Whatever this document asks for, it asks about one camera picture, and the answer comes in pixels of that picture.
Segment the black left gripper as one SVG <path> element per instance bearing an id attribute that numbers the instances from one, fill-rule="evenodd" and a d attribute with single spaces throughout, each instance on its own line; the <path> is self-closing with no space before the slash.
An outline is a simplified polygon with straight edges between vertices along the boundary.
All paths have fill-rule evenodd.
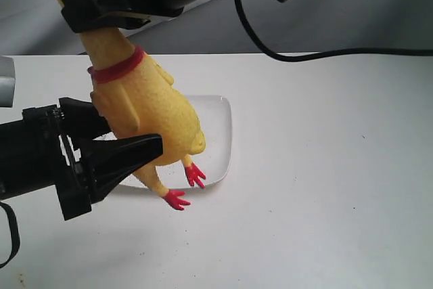
<path id="1" fill-rule="evenodd" d="M 64 219 L 91 212 L 97 203 L 125 178 L 163 154 L 162 137 L 140 135 L 116 140 L 93 140 L 111 132 L 107 120 L 91 102 L 71 97 L 57 106 L 27 108 L 22 118 L 1 124 L 1 199 L 6 200 L 54 186 Z M 62 153 L 64 128 L 72 140 L 79 140 L 81 164 L 87 190 L 78 183 Z"/>

